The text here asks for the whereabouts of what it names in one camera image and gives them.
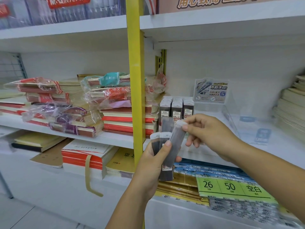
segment fingernail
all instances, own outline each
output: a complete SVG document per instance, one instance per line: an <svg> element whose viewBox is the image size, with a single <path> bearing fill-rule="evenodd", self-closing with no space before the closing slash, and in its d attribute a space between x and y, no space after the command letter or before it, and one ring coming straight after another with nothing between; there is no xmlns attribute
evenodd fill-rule
<svg viewBox="0 0 305 229"><path fill-rule="evenodd" d="M170 140L168 140L167 142L165 142L165 145L166 145L166 146L170 146L170 145L171 145Z"/></svg>

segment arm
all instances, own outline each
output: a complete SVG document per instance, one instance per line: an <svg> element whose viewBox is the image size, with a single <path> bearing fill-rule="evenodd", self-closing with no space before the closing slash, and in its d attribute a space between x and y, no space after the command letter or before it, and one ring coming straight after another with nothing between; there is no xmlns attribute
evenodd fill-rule
<svg viewBox="0 0 305 229"><path fill-rule="evenodd" d="M171 149L170 141L154 156L151 143L138 163L136 172L127 190L118 202L105 229L140 229L148 201L154 196L162 163Z"/></svg>
<svg viewBox="0 0 305 229"><path fill-rule="evenodd" d="M305 223L305 170L240 140L215 117L196 114L185 120L186 145L204 142L224 160L244 170Z"/></svg>

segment product advertisement card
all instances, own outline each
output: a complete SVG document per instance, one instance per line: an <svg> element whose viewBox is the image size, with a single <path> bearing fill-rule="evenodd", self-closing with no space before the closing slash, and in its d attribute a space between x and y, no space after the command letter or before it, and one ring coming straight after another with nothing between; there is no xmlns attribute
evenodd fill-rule
<svg viewBox="0 0 305 229"><path fill-rule="evenodd" d="M229 80L203 78L195 80L194 102L224 104Z"/></svg>

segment person's left hand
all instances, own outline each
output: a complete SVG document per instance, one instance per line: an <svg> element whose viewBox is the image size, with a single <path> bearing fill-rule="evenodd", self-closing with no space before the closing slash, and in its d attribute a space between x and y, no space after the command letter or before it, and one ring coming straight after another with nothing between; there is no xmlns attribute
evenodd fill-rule
<svg viewBox="0 0 305 229"><path fill-rule="evenodd" d="M161 150L154 156L151 142L147 145L140 158L137 169L131 181L131 186L135 191L139 191L143 197L150 200L158 186L158 178L161 173L162 163L171 149L171 142L165 142ZM176 162L181 162L181 157L176 158Z"/></svg>

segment tile grout line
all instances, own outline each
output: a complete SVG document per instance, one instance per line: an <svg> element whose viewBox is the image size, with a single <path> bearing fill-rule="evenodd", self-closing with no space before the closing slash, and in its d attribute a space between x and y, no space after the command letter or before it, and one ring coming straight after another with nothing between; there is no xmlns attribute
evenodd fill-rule
<svg viewBox="0 0 305 229"><path fill-rule="evenodd" d="M21 219L23 219L31 210L29 210ZM10 229L12 229L21 219L19 219Z"/></svg>

